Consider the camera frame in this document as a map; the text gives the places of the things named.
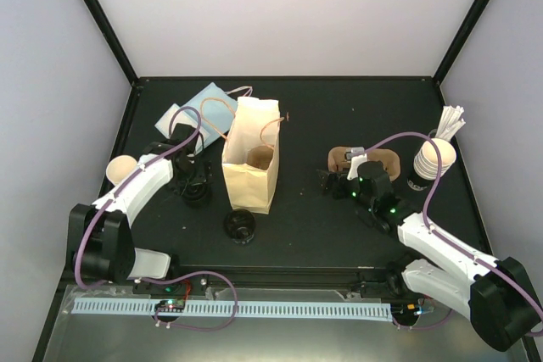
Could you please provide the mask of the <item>beige paper bag with handles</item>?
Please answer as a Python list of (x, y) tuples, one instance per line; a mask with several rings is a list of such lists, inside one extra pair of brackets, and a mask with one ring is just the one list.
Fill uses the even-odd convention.
[(275, 99), (240, 97), (225, 140), (221, 167), (233, 209), (268, 214), (279, 170), (279, 131), (285, 120)]

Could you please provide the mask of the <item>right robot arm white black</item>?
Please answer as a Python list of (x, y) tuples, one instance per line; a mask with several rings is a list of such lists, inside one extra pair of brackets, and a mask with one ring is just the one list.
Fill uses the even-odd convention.
[(396, 297), (429, 296), (470, 321), (479, 337), (505, 352), (522, 337), (542, 332), (542, 308), (524, 266), (470, 247), (425, 218), (395, 193), (379, 162), (364, 162), (356, 175), (319, 170), (322, 190), (356, 202), (361, 221), (396, 237), (421, 254), (385, 276)]

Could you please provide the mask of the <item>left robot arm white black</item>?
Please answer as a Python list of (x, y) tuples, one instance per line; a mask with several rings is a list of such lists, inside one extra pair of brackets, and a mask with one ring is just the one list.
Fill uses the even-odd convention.
[(152, 280), (163, 293), (181, 286), (182, 273), (173, 267), (172, 255), (137, 248), (131, 227), (164, 187), (190, 208), (209, 203), (211, 165), (198, 149), (202, 140), (198, 125), (176, 125), (169, 139), (144, 149), (135, 168), (110, 192), (70, 211), (66, 263), (79, 287), (140, 279)]

